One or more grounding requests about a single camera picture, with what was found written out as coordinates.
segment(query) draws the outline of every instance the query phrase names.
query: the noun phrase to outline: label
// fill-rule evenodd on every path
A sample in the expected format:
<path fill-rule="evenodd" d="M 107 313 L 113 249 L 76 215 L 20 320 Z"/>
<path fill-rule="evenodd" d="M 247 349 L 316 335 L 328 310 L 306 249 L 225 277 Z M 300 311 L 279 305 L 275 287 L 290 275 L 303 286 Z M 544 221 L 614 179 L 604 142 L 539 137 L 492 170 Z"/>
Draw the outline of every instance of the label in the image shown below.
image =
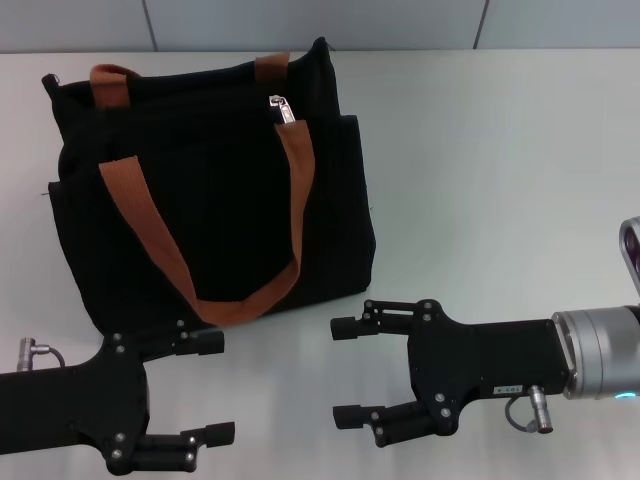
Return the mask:
<path fill-rule="evenodd" d="M 511 393 L 522 393 L 522 385 L 505 385 L 493 389 L 494 395 L 509 395 Z"/>

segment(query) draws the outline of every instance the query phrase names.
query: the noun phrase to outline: black fabric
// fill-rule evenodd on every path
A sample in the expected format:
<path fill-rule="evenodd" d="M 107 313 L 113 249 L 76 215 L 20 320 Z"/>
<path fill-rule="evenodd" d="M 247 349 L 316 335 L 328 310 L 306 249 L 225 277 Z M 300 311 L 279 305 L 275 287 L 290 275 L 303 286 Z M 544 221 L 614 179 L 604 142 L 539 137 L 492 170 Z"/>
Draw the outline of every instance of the black fabric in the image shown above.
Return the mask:
<path fill-rule="evenodd" d="M 283 88 L 307 121 L 316 168 L 300 278 L 273 311 L 364 291 L 375 251 L 358 123 L 339 115 L 324 40 L 297 62 Z M 132 79 L 131 107 L 106 111 L 93 107 L 86 82 L 43 80 L 65 140 L 60 181 L 49 186 L 55 223 L 101 332 L 201 323 L 121 217 L 102 162 L 138 156 L 199 298 L 242 300 L 290 262 L 288 161 L 268 105 L 273 93 L 248 85 L 248 68 Z"/>

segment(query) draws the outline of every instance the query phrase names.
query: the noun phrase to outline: brown strap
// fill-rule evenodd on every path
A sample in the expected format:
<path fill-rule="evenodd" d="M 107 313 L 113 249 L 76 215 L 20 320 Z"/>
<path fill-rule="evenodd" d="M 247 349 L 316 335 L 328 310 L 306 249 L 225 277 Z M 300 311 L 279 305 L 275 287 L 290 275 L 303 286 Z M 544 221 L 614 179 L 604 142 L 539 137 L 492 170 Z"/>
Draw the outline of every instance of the brown strap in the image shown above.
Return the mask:
<path fill-rule="evenodd" d="M 276 53 L 275 55 L 258 57 L 255 65 L 257 83 L 285 81 L 289 67 L 289 53 Z"/>
<path fill-rule="evenodd" d="M 289 66 L 289 53 L 258 57 L 255 61 L 256 82 L 285 81 Z M 97 108 L 128 107 L 131 105 L 127 77 L 139 77 L 128 68 L 112 64 L 96 65 L 89 74 L 93 100 Z"/>
<path fill-rule="evenodd" d="M 127 77 L 139 77 L 136 72 L 118 65 L 96 65 L 89 74 L 93 100 L 97 108 L 128 107 Z"/>
<path fill-rule="evenodd" d="M 304 209 L 313 183 L 315 158 L 304 120 L 276 126 L 291 177 L 291 244 L 293 259 L 269 283 L 240 302 L 212 302 L 196 296 L 189 267 L 160 216 L 137 157 L 100 164 L 100 173 L 125 221 L 147 254 L 205 322 L 221 327 L 259 317 L 284 298 L 300 275 Z"/>

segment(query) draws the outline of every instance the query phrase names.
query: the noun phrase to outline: zipper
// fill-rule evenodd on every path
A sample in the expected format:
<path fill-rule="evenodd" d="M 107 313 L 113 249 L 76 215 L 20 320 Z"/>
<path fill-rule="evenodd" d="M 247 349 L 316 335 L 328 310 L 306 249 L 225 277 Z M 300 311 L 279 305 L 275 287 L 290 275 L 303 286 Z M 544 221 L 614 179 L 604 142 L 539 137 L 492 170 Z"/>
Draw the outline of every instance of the zipper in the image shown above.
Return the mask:
<path fill-rule="evenodd" d="M 296 121 L 296 117 L 293 116 L 293 111 L 291 110 L 286 98 L 281 97 L 280 95 L 270 95 L 269 105 L 280 109 L 283 123 L 292 123 Z"/>

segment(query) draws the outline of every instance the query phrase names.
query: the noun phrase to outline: white table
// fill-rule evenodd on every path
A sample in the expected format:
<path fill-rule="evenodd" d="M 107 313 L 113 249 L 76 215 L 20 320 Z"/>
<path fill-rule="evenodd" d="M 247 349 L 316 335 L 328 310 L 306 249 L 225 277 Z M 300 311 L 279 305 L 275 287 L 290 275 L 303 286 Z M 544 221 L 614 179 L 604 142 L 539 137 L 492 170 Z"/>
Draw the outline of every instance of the white table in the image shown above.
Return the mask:
<path fill-rule="evenodd" d="M 25 335 L 57 347 L 69 364 L 89 359 L 101 340 L 40 195 L 57 179 L 62 146 L 40 78 L 86 79 L 95 63 L 161 75 L 253 57 L 0 56 L 0 370 L 13 371 Z M 337 430 L 334 405 L 414 397 L 404 338 L 333 342 L 329 319 L 361 313 L 368 297 L 432 297 L 467 323 L 637 303 L 617 235 L 622 220 L 640 214 L 640 51 L 345 52 L 333 60 L 341 109 L 360 120 L 378 240 L 371 288 L 230 329 L 222 355 L 147 364 L 149 432 L 235 421 L 233 446 L 200 450 L 189 477 L 197 479 L 637 479 L 634 401 L 552 397 L 548 436 L 511 428 L 504 400 L 469 405 L 449 438 L 381 450 L 368 428 Z M 528 402 L 514 415 L 528 421 Z M 96 450 L 78 446 L 2 456 L 0 478 L 112 477 Z"/>

